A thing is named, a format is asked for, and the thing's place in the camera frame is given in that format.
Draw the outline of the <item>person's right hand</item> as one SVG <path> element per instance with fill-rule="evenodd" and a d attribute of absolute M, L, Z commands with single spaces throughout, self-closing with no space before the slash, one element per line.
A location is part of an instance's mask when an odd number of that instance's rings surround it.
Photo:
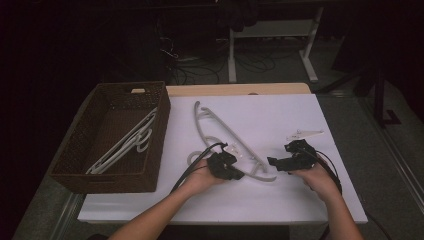
<path fill-rule="evenodd" d="M 336 184 L 320 164 L 315 164 L 311 169 L 291 171 L 291 174 L 301 177 L 325 203 L 334 203 L 341 199 Z"/>

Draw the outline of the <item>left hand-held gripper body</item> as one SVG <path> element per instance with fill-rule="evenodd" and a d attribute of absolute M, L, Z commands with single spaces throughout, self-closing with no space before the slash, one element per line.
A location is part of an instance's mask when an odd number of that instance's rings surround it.
<path fill-rule="evenodd" d="M 229 179 L 228 170 L 236 169 L 233 164 L 227 162 L 227 157 L 232 154 L 225 150 L 227 144 L 222 142 L 213 144 L 208 147 L 207 150 L 211 151 L 215 146 L 220 146 L 221 151 L 219 153 L 213 152 L 212 155 L 207 158 L 208 168 L 216 178 Z"/>

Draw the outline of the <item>brown wicker basket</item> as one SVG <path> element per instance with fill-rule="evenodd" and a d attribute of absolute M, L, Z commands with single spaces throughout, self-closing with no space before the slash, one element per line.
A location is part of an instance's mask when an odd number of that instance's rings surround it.
<path fill-rule="evenodd" d="M 156 190 L 171 109 L 163 82 L 97 85 L 81 105 L 50 169 L 73 193 L 141 193 Z M 130 148 L 101 174 L 88 169 L 136 124 L 155 111 L 146 142 Z"/>

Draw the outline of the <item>person's left hand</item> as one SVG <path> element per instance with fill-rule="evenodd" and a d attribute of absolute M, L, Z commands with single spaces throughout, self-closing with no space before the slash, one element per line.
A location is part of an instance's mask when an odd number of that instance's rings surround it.
<path fill-rule="evenodd" d="M 179 190 L 194 196 L 205 192 L 212 186 L 224 183 L 223 179 L 216 178 L 209 170 L 208 165 L 204 162 L 198 163 L 195 169 L 184 180 Z"/>

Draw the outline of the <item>black metal stand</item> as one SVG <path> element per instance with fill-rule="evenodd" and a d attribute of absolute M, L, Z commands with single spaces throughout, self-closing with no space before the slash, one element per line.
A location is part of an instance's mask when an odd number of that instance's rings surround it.
<path fill-rule="evenodd" d="M 399 125 L 401 123 L 393 110 L 384 109 L 385 77 L 381 69 L 376 70 L 374 86 L 374 119 L 378 125 L 385 129 L 387 125 Z"/>

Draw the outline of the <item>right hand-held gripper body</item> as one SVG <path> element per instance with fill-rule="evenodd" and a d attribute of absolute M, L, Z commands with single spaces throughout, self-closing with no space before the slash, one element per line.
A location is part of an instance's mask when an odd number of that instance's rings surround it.
<path fill-rule="evenodd" d="M 286 137 L 288 143 L 295 141 L 296 149 L 287 151 L 292 154 L 290 163 L 292 164 L 291 171 L 310 169 L 318 162 L 317 151 L 306 141 L 307 138 L 322 135 L 323 130 L 300 130 Z"/>

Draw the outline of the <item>white metal desk frame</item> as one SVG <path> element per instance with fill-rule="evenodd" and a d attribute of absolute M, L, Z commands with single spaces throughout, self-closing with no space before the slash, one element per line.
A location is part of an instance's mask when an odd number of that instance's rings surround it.
<path fill-rule="evenodd" d="M 310 52 L 320 25 L 324 8 L 319 7 L 315 16 L 311 19 L 302 20 L 274 20 L 258 21 L 252 27 L 245 27 L 242 32 L 229 30 L 229 57 L 228 75 L 229 82 L 237 82 L 236 64 L 234 57 L 234 43 L 238 38 L 268 38 L 268 37 L 306 37 L 305 47 L 299 51 L 304 69 L 312 83 L 318 81 L 313 65 L 309 59 Z"/>

